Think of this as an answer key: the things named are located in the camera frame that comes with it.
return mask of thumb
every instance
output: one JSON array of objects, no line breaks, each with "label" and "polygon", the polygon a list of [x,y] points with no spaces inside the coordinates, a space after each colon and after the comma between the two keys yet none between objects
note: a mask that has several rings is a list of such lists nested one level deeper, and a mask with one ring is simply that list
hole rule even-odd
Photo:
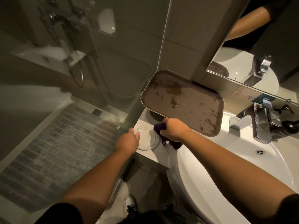
[{"label": "thumb", "polygon": [[135,138],[136,138],[137,141],[140,140],[140,132],[136,133]]},{"label": "thumb", "polygon": [[167,131],[166,130],[160,130],[160,134],[164,137],[167,137]]}]

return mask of countertop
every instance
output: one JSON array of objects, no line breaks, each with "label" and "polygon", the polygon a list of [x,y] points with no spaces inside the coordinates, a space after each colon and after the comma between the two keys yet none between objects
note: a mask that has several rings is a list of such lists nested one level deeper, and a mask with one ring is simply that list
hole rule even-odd
[{"label": "countertop", "polygon": [[[161,116],[155,116],[154,113],[151,113],[145,108],[140,115],[139,120],[135,124],[134,131],[142,125],[154,126],[156,123],[160,123],[161,120]],[[274,145],[286,161],[293,175],[294,184],[296,188],[299,189],[299,139],[286,137],[279,139],[278,142],[274,142]],[[160,143],[153,150],[142,151],[138,149],[137,153],[168,168],[168,156],[170,149],[172,149],[170,146],[164,147],[162,143]]]}]

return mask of shoe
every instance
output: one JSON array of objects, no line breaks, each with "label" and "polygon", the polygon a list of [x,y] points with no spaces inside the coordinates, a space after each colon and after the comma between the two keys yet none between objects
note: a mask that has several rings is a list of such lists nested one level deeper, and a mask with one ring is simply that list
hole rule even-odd
[{"label": "shoe", "polygon": [[164,208],[164,210],[167,210],[167,211],[172,211],[172,212],[175,211],[175,209],[176,209],[176,198],[174,197],[174,195],[173,195],[173,196],[170,196],[170,197],[166,200],[166,202],[165,202],[163,208]]},{"label": "shoe", "polygon": [[125,201],[123,203],[123,214],[125,215],[125,217],[127,217],[127,215],[132,211],[138,212],[137,203],[132,195],[128,195],[125,197]]}]

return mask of black bottle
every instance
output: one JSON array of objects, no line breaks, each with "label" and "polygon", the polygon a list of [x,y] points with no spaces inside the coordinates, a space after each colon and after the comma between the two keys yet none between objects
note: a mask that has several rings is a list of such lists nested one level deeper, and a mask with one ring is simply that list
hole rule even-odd
[{"label": "black bottle", "polygon": [[294,122],[286,120],[282,121],[281,124],[281,127],[273,125],[270,127],[270,134],[273,141],[299,132],[299,120]]}]

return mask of purple cloth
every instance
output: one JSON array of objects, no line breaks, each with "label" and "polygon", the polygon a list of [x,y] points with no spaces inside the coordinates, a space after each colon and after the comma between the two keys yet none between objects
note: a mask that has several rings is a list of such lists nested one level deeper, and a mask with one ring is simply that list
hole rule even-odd
[{"label": "purple cloth", "polygon": [[160,138],[162,139],[162,144],[164,146],[166,146],[166,141],[169,141],[169,143],[175,150],[179,149],[182,146],[182,143],[171,141],[167,137],[162,136],[162,134],[160,134],[160,130],[166,130],[166,123],[157,123],[154,125],[154,131],[160,136]]}]

